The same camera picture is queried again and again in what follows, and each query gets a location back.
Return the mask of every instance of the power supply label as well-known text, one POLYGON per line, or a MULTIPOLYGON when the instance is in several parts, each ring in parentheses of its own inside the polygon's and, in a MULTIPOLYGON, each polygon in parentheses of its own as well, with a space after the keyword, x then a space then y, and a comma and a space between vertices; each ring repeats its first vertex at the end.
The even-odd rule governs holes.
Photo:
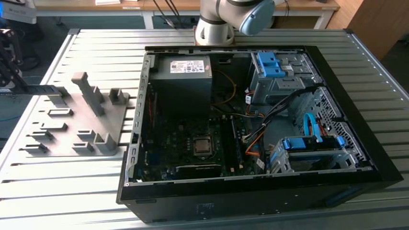
POLYGON ((172 61, 171 73, 204 73, 206 62, 199 61, 172 61))

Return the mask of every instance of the motherboard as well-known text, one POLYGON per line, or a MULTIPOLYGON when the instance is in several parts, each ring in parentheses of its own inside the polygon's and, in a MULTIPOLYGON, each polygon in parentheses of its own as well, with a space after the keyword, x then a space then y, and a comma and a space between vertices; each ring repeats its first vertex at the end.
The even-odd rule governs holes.
POLYGON ((144 181, 255 174, 254 160, 242 155, 246 127, 243 118, 163 120, 147 141, 144 181))

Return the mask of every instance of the wooden table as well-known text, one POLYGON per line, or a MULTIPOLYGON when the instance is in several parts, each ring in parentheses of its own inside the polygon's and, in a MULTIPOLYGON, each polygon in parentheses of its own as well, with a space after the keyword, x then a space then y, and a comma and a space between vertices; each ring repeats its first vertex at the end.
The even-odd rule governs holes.
MULTIPOLYGON (((336 0, 288 0, 290 16, 318 16, 315 29, 326 29, 332 14, 340 9, 336 0)), ((158 0, 166 15, 174 15, 164 0, 158 0)), ((180 15, 200 15, 200 0, 174 0, 180 15)), ((38 16, 143 16, 146 29, 154 29, 152 17, 162 15, 152 0, 123 1, 122 4, 96 6, 95 0, 35 0, 38 16)), ((275 16, 286 16, 286 3, 278 5, 275 16)))

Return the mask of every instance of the orange cable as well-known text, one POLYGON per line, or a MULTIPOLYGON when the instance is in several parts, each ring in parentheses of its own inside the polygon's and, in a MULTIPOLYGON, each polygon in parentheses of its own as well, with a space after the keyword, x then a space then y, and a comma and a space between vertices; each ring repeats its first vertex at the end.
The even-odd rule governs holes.
POLYGON ((232 78, 224 72, 222 72, 220 70, 214 70, 214 71, 218 72, 218 73, 222 73, 234 85, 234 93, 232 93, 231 98, 228 100, 223 101, 223 102, 218 102, 218 103, 212 104, 212 105, 220 105, 220 104, 230 102, 235 98, 235 96, 236 96, 236 84, 235 84, 232 78))

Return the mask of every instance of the label sticker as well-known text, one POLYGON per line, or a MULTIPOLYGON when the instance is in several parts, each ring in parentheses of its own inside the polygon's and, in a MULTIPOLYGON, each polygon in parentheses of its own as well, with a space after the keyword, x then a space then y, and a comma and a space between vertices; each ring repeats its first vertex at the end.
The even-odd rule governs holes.
POLYGON ((292 66, 282 66, 282 69, 283 70, 294 70, 294 67, 292 66))
POLYGON ((246 104, 252 104, 252 96, 246 96, 246 104))
POLYGON ((174 61, 171 62, 171 73, 204 73, 206 62, 200 61, 174 61))
POLYGON ((124 6, 123 10, 140 10, 140 7, 130 7, 130 6, 124 6))
POLYGON ((262 169, 264 169, 266 164, 264 164, 264 162, 260 160, 260 158, 258 159, 258 165, 259 165, 259 167, 260 167, 262 169))

